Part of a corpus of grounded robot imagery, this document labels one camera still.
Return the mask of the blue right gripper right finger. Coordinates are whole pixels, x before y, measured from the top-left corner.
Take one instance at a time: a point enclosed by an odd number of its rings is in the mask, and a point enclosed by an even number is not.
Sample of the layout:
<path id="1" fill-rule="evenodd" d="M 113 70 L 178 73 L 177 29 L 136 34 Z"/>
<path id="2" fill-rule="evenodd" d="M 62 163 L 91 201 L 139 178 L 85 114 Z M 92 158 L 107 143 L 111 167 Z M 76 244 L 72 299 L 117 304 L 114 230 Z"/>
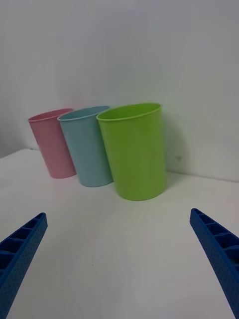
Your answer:
<path id="1" fill-rule="evenodd" d="M 239 318 L 239 238 L 196 208 L 191 210 L 190 225 Z"/>

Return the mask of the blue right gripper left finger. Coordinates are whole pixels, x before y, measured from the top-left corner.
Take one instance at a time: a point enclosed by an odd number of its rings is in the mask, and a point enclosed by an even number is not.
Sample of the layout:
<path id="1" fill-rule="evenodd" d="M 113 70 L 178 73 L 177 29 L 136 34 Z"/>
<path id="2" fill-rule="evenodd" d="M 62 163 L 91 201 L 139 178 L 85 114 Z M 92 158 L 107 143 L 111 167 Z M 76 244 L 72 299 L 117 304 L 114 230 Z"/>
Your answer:
<path id="1" fill-rule="evenodd" d="M 47 227 L 41 212 L 0 243 L 0 318 L 7 317 Z"/>

